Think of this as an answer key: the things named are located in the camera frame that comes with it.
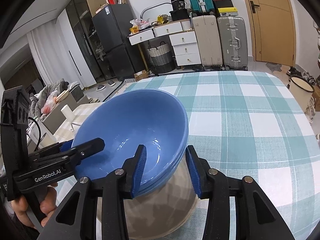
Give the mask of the left hand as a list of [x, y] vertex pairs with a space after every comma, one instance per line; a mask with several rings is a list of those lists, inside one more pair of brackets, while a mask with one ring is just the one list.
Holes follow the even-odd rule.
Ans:
[[[41, 212], [46, 215], [46, 217], [41, 221], [41, 225], [45, 226], [54, 211], [56, 210], [56, 187], [58, 186], [58, 183], [52, 183], [47, 188], [47, 194], [44, 198], [44, 200], [40, 203], [40, 209]], [[28, 203], [24, 196], [21, 196], [20, 198], [11, 201], [11, 206], [16, 214], [18, 220], [31, 228], [36, 228], [35, 225], [31, 222], [29, 217], [27, 216], [27, 209], [28, 209]]]

